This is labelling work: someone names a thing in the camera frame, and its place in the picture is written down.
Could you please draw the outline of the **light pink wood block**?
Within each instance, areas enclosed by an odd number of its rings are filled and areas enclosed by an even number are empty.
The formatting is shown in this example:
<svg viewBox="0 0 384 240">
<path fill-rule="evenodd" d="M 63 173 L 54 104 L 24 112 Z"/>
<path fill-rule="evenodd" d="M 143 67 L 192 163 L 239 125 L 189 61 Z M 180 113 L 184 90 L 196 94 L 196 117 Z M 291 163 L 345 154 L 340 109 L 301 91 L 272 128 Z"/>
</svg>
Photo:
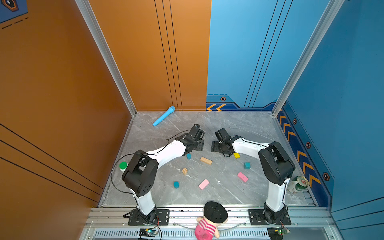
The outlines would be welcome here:
<svg viewBox="0 0 384 240">
<path fill-rule="evenodd" d="M 209 181 L 207 179 L 203 180 L 203 182 L 201 184 L 199 184 L 199 188 L 201 190 L 204 190 L 208 185 L 209 185 Z"/>
</svg>

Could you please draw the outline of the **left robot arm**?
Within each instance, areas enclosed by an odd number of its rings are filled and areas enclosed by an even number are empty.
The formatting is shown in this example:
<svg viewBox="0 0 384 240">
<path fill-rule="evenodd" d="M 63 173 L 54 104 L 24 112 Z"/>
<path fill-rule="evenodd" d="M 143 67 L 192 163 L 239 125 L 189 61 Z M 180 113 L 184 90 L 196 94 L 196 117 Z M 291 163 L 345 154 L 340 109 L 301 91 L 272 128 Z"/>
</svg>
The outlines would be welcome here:
<svg viewBox="0 0 384 240">
<path fill-rule="evenodd" d="M 154 186 L 157 171 L 168 162 L 186 156 L 192 151 L 202 151 L 205 132 L 198 124 L 183 132 L 164 147 L 144 152 L 136 151 L 122 174 L 122 181 L 134 196 L 137 203 L 136 213 L 145 224 L 156 219 L 157 206 L 153 201 L 151 189 Z"/>
</svg>

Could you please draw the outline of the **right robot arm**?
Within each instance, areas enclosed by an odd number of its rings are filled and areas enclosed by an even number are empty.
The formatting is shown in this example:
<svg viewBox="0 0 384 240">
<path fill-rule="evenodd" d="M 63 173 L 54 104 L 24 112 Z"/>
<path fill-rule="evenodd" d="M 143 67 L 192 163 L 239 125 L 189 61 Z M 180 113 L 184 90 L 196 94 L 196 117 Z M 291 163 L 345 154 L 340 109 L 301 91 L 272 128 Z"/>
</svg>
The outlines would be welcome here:
<svg viewBox="0 0 384 240">
<path fill-rule="evenodd" d="M 243 137 L 228 134 L 224 128 L 216 131 L 215 135 L 218 140 L 212 142 L 212 152 L 226 157 L 238 153 L 259 159 L 269 181 L 264 208 L 249 210 L 251 225 L 291 225 L 285 197 L 296 166 L 282 145 L 279 142 L 263 144 L 249 141 Z"/>
</svg>

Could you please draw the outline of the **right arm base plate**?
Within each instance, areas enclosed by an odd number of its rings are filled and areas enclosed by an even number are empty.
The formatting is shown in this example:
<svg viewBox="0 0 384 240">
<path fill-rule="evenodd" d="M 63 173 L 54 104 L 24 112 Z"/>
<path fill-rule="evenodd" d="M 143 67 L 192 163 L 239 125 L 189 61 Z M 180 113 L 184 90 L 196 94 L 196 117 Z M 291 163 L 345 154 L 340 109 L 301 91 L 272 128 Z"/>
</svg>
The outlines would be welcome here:
<svg viewBox="0 0 384 240">
<path fill-rule="evenodd" d="M 252 226 L 261 225 L 280 225 L 290 226 L 292 224 L 288 213 L 288 208 L 283 208 L 279 212 L 262 209 L 249 209 L 249 218 Z"/>
</svg>

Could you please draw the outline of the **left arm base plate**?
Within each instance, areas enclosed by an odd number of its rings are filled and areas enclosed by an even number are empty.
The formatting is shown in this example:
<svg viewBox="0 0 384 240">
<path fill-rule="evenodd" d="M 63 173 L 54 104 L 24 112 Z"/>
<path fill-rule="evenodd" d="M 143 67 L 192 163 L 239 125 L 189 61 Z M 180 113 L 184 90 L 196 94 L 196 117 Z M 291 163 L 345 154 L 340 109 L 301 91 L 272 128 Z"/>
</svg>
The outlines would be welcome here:
<svg viewBox="0 0 384 240">
<path fill-rule="evenodd" d="M 154 209 L 149 215 L 145 216 L 138 209 L 134 209 L 125 214 L 129 226 L 167 226 L 169 224 L 170 210 Z"/>
</svg>

